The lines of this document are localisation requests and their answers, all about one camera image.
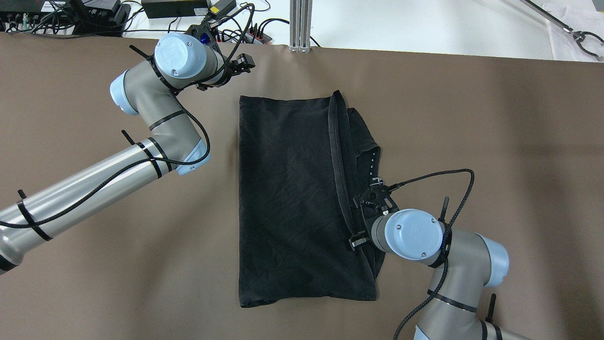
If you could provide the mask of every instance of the electronic device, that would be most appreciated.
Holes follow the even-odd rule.
[[[130,5],[119,0],[0,0],[0,22],[8,23],[9,30],[24,24],[41,29],[74,27],[73,34],[121,36],[129,15]]]
[[[208,14],[209,0],[142,0],[149,19]]]

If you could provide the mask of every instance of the gray arm segment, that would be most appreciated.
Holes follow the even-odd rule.
[[[371,240],[385,252],[429,266],[440,255],[443,229],[432,215],[404,209],[379,217],[371,229]],[[478,320],[476,312],[483,287],[501,283],[508,263],[507,251],[500,244],[455,228],[447,277],[438,295],[422,309],[414,340],[482,340],[483,335],[497,340],[495,326]],[[430,292],[442,274],[441,264],[434,269]],[[503,340],[528,340],[503,329],[500,333]]]
[[[177,78],[171,77],[164,70],[159,69],[166,81],[175,88],[180,89],[191,82],[206,79],[222,65],[222,58],[212,49],[199,41],[196,43],[199,45],[194,45],[194,54],[191,56],[189,52],[187,56],[189,59],[185,61],[198,63],[195,65],[201,63],[200,71],[190,77]],[[56,237],[73,225],[162,177],[176,167],[166,162],[150,161],[149,159],[183,161],[200,144],[201,137],[197,129],[186,114],[178,114],[181,107],[174,101],[168,88],[160,81],[147,61],[126,71],[122,79],[123,83],[118,85],[123,86],[122,93],[125,94],[123,99],[140,114],[147,126],[153,127],[152,136],[23,199],[22,203],[27,208],[27,212],[34,221],[40,222],[79,202],[99,184],[124,167],[139,162],[108,182],[96,194],[73,210],[40,225],[39,228],[42,232],[50,238]],[[17,204],[0,211],[0,221],[20,225],[28,224]],[[45,240],[30,227],[0,226],[0,275],[20,265],[25,253],[44,242]]]

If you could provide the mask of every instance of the cable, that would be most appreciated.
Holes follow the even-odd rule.
[[[174,18],[174,20],[170,21],[170,25],[168,25],[168,33],[170,33],[170,29],[172,28],[172,24],[174,24],[180,17],[176,17]]]
[[[455,211],[455,213],[453,214],[453,216],[451,217],[451,219],[449,220],[449,222],[445,224],[445,232],[443,233],[443,242],[442,242],[442,245],[441,245],[441,248],[440,248],[441,252],[443,252],[443,251],[446,250],[447,244],[446,244],[445,240],[447,240],[449,238],[449,236],[451,234],[451,228],[453,227],[453,223],[455,223],[455,220],[459,216],[461,210],[463,209],[463,206],[466,204],[467,198],[470,196],[470,193],[472,192],[472,188],[474,187],[474,171],[472,171],[471,169],[458,169],[458,170],[447,170],[447,171],[434,172],[432,174],[424,175],[424,176],[417,177],[417,178],[414,178],[414,179],[411,179],[411,180],[407,180],[407,181],[403,181],[403,182],[397,183],[395,185],[389,186],[388,189],[387,189],[389,192],[393,192],[394,190],[399,189],[400,187],[402,187],[404,185],[407,185],[409,183],[413,183],[415,181],[423,180],[423,179],[426,179],[428,177],[433,177],[433,176],[438,176],[438,175],[446,175],[446,174],[458,174],[460,172],[468,172],[468,173],[470,173],[470,182],[469,182],[469,184],[467,186],[467,190],[466,190],[465,195],[463,196],[463,198],[461,199],[461,202],[460,202],[459,206],[457,207],[457,210]],[[401,323],[399,324],[398,328],[394,332],[393,340],[398,340],[400,332],[402,331],[402,329],[405,326],[405,324],[407,324],[407,322],[409,322],[409,320],[415,314],[417,314],[420,310],[422,310],[424,307],[426,307],[430,303],[430,301],[432,301],[436,297],[436,295],[439,293],[440,289],[442,288],[443,284],[445,283],[445,279],[447,277],[447,273],[448,272],[449,272],[449,259],[445,258],[445,261],[443,263],[443,275],[440,277],[440,281],[436,285],[436,288],[427,297],[427,299],[425,299],[415,309],[413,309],[411,312],[409,312],[409,314],[407,314],[407,316],[405,317],[405,319],[403,319],[403,321],[401,321]]]
[[[55,2],[53,2],[53,1],[51,1],[50,3],[51,3],[51,4],[53,4],[53,5],[58,6],[58,4],[56,4],[56,3],[55,3]],[[96,23],[96,22],[92,22],[92,21],[84,20],[84,19],[82,19],[82,18],[78,17],[77,15],[74,15],[74,14],[72,14],[72,13],[70,13],[70,12],[67,12],[67,11],[63,11],[63,12],[64,12],[66,15],[68,15],[68,16],[70,16],[70,17],[72,17],[72,18],[76,18],[78,21],[80,21],[80,22],[85,22],[86,24],[89,24],[89,25],[93,25],[93,26],[96,26],[96,27],[102,27],[102,28],[117,28],[117,27],[122,27],[122,26],[123,26],[125,23],[127,23],[127,22],[129,22],[129,21],[133,20],[133,19],[134,19],[134,17],[135,17],[137,14],[139,14],[139,13],[141,13],[141,12],[144,12],[144,11],[145,11],[145,9],[144,9],[144,8],[139,8],[139,9],[138,9],[136,12],[134,12],[134,13],[132,14],[132,16],[131,16],[130,18],[128,18],[127,20],[125,20],[125,21],[124,21],[124,22],[122,22],[121,24],[112,25],[112,26],[100,25],[100,24],[98,24],[98,23]]]
[[[285,19],[270,18],[270,19],[264,20],[263,22],[260,23],[260,28],[259,28],[260,29],[260,38],[264,37],[264,30],[265,30],[266,26],[273,21],[283,22],[283,23],[289,25],[289,21],[287,21]],[[315,43],[315,45],[317,45],[317,47],[321,47],[319,45],[319,43],[315,40],[315,38],[313,38],[312,36],[310,36],[310,40],[312,40]]]
[[[243,31],[243,29],[241,28],[241,25],[239,25],[239,22],[237,20],[235,20],[235,18],[231,18],[231,20],[233,20],[235,22],[235,24],[237,25],[237,28],[239,28],[240,31]]]
[[[23,33],[27,33],[27,34],[31,34],[33,36],[38,36],[40,38],[47,38],[47,39],[79,39],[79,38],[86,38],[86,37],[91,37],[91,36],[101,36],[100,34],[103,33],[129,33],[129,32],[165,32],[166,30],[123,30],[123,31],[101,31],[101,32],[96,32],[96,33],[90,33],[90,34],[80,34],[80,35],[76,35],[76,36],[52,36],[49,34],[40,34],[40,33],[32,33],[32,32],[23,32]],[[181,32],[184,33],[186,31],[182,31],[182,30],[172,30],[172,32]]]
[[[245,7],[240,8],[238,11],[236,11],[235,13],[233,13],[230,17],[226,18],[226,20],[231,19],[233,16],[239,14],[242,10],[244,10],[246,8],[249,8],[249,10],[250,10],[250,16],[248,18],[248,22],[247,22],[246,27],[245,27],[245,30],[247,31],[249,29],[249,26],[251,25],[252,17],[254,16],[254,4],[248,4]],[[165,30],[132,30],[132,31],[165,31]],[[82,35],[82,36],[71,36],[71,37],[65,37],[65,38],[57,38],[57,37],[51,37],[51,36],[43,36],[43,35],[31,33],[31,32],[28,32],[28,33],[32,34],[32,35],[35,35],[35,36],[41,36],[41,37],[52,38],[52,39],[75,39],[75,38],[82,38],[84,36],[93,36],[93,35],[96,35],[96,34],[85,34],[85,35]],[[218,75],[220,72],[222,72],[222,70],[224,70],[224,68],[227,65],[227,60],[231,60],[233,58],[233,56],[235,55],[235,52],[237,51],[237,48],[239,47],[239,45],[243,41],[243,35],[244,35],[244,32],[242,32],[242,35],[240,36],[240,39],[237,41],[236,45],[233,47],[233,50],[231,51],[231,54],[225,59],[225,62],[223,63],[223,65],[212,76],[208,77],[207,80],[212,79],[213,77],[215,77],[216,75]],[[206,145],[207,145],[207,149],[205,151],[205,154],[203,154],[199,159],[193,160],[193,161],[190,161],[190,162],[182,162],[182,161],[173,160],[173,159],[166,159],[166,158],[162,158],[162,157],[153,157],[153,158],[148,157],[148,158],[141,159],[139,161],[133,162],[133,163],[131,163],[131,164],[123,167],[122,169],[120,169],[119,171],[117,171],[116,173],[114,173],[113,175],[111,175],[109,178],[107,178],[105,181],[103,181],[101,184],[99,184],[95,189],[93,189],[91,192],[89,192],[88,194],[86,194],[84,197],[82,197],[81,199],[79,199],[74,204],[70,205],[69,207],[65,208],[64,210],[60,211],[59,213],[57,213],[57,214],[55,214],[53,216],[50,216],[48,218],[45,218],[44,220],[35,222],[34,226],[41,226],[41,225],[46,224],[48,222],[54,221],[57,218],[60,218],[61,216],[64,216],[65,214],[69,213],[73,209],[75,209],[78,206],[80,206],[85,201],[89,200],[93,195],[95,195],[98,191],[100,191],[101,189],[103,189],[107,184],[109,184],[109,182],[111,182],[112,180],[114,180],[116,177],[118,177],[119,175],[121,175],[125,171],[133,168],[136,165],[140,165],[140,164],[143,164],[145,162],[153,162],[153,161],[167,162],[167,163],[176,164],[176,165],[193,165],[193,164],[199,163],[202,160],[206,159],[208,157],[208,155],[210,154],[210,137],[208,136],[208,133],[207,133],[206,129],[204,128],[203,124],[201,124],[201,122],[194,115],[192,115],[191,112],[189,112],[184,106],[182,106],[182,104],[180,103],[180,101],[176,98],[175,94],[170,93],[170,97],[176,102],[176,104],[180,107],[180,109],[184,113],[186,113],[189,116],[189,118],[192,121],[194,121],[195,124],[197,124],[197,126],[199,127],[199,129],[202,131],[202,133],[204,135],[204,139],[205,139]],[[31,224],[16,224],[16,223],[4,222],[4,221],[0,221],[0,226],[17,228],[17,229],[26,229],[26,228],[32,227]]]
[[[196,83],[205,83],[208,80],[216,77],[218,74],[220,74],[220,72],[222,72],[225,69],[225,67],[227,67],[228,61],[233,58],[233,56],[237,52],[237,49],[239,48],[239,45],[241,45],[241,43],[245,40],[245,32],[247,32],[249,30],[249,26],[252,24],[252,18],[254,17],[255,6],[254,6],[254,4],[247,4],[247,5],[245,5],[245,7],[242,7],[240,9],[238,9],[237,11],[235,11],[235,13],[233,13],[230,16],[228,16],[226,18],[223,18],[222,20],[219,21],[219,25],[222,24],[223,22],[229,21],[230,19],[232,19],[233,17],[235,17],[235,15],[238,15],[239,13],[241,13],[241,11],[243,11],[244,9],[246,9],[248,7],[250,7],[250,9],[249,9],[249,18],[248,18],[248,22],[245,24],[245,31],[241,32],[241,35],[239,36],[239,40],[237,40],[237,42],[235,43],[235,46],[233,47],[233,50],[228,55],[228,57],[223,58],[222,66],[219,67],[218,70],[216,70],[216,72],[214,72],[212,75],[208,76],[207,78],[199,80],[199,81],[194,82],[194,83],[191,83],[191,84],[185,86],[184,88],[187,88],[187,87],[189,87],[191,85],[194,85]]]
[[[132,24],[134,24],[134,20],[133,20],[133,19],[134,19],[134,17],[135,17],[137,14],[142,13],[142,12],[144,12],[144,11],[145,11],[145,9],[141,7],[141,8],[139,8],[139,9],[138,9],[138,11],[134,12],[134,14],[132,15],[132,17],[130,17],[130,19],[129,19],[129,20],[130,20],[130,24],[128,24],[128,27],[126,27],[126,28],[124,29],[124,31],[128,31],[128,30],[129,30],[129,29],[132,27]]]
[[[270,3],[270,2],[268,2],[268,0],[262,0],[262,1],[264,1],[264,2],[265,2],[267,5],[268,5],[268,8],[263,9],[263,10],[255,10],[256,12],[266,12],[266,11],[269,11],[269,10],[271,9],[271,3]],[[239,6],[240,6],[240,7],[245,7],[245,6],[247,6],[248,4],[249,4],[249,3],[248,3],[247,1],[245,1],[245,2],[242,2],[242,3],[241,3]]]
[[[52,11],[52,12],[48,13],[47,15],[43,16],[43,17],[40,19],[40,22],[39,22],[39,23],[38,23],[38,24],[37,24],[35,27],[33,27],[33,28],[30,28],[30,29],[28,29],[28,30],[17,30],[17,31],[11,31],[11,32],[8,32],[8,31],[7,31],[7,33],[8,33],[8,34],[15,34],[15,33],[21,33],[21,32],[29,32],[29,31],[30,31],[30,32],[35,32],[35,31],[37,31],[38,29],[40,29],[40,26],[42,26],[42,24],[44,24],[44,22],[45,22],[45,21],[46,21],[48,18],[50,18],[50,17],[52,17],[52,16],[56,15],[58,12],[62,11],[62,10],[63,10],[63,8],[64,8],[65,6],[67,6],[67,4],[68,4],[68,2],[65,2],[65,4],[64,4],[64,5],[59,6],[59,8],[57,8],[57,9],[55,9],[54,11]]]
[[[53,16],[53,34],[57,34],[59,32],[59,30],[57,29],[57,26],[60,26],[59,24],[59,17],[56,15]]]
[[[222,41],[224,42],[225,39],[224,37],[227,36],[230,39],[232,39],[233,41],[235,41],[240,35],[241,33],[238,33],[237,31],[233,31],[233,30],[229,30],[229,29],[224,29],[222,31],[219,32],[222,35]]]
[[[254,31],[252,34],[252,41],[250,42],[250,44],[253,44],[254,41],[256,40],[256,35],[258,34],[258,24],[254,24]]]
[[[182,106],[182,104],[178,101],[178,99],[176,98],[176,96],[174,94],[171,93],[170,97],[172,97],[172,99],[176,102],[176,104],[178,104],[178,106],[181,108],[181,110],[183,112],[185,112],[187,114],[187,116],[189,116],[189,118],[191,118],[191,120],[194,121],[194,123],[197,124],[199,129],[202,131],[202,133],[204,135],[205,143],[207,145],[205,154],[203,154],[197,160],[193,160],[191,162],[182,162],[182,161],[173,160],[173,159],[165,159],[162,157],[153,157],[153,158],[148,157],[148,158],[133,162],[131,164],[128,164],[125,167],[118,170],[113,175],[111,175],[109,178],[107,178],[105,181],[103,181],[101,184],[99,184],[96,188],[94,188],[91,192],[89,192],[84,197],[79,199],[77,202],[73,203],[72,205],[68,206],[67,208],[65,208],[64,210],[60,211],[59,213],[57,213],[53,216],[50,216],[48,218],[45,218],[44,220],[35,222],[34,226],[41,226],[48,222],[54,221],[61,216],[64,216],[65,214],[69,213],[70,211],[72,211],[75,208],[77,208],[78,206],[80,206],[85,201],[89,200],[93,195],[98,193],[107,184],[109,184],[109,182],[111,182],[112,180],[117,178],[119,175],[123,174],[124,172],[128,171],[129,169],[132,169],[133,167],[135,167],[137,165],[143,164],[145,162],[152,162],[152,161],[161,161],[161,162],[167,162],[167,163],[172,163],[172,164],[177,164],[177,165],[193,165],[195,163],[199,163],[202,160],[206,159],[208,157],[208,155],[210,154],[210,137],[208,136],[208,133],[207,133],[205,127],[203,126],[203,124],[201,124],[201,122],[194,115],[192,115],[191,112],[189,112],[186,108],[184,108],[184,106]],[[7,223],[4,221],[0,221],[0,226],[5,226],[5,227],[10,227],[10,228],[15,228],[15,229],[27,229],[27,228],[32,227],[31,224],[15,224],[15,223]]]

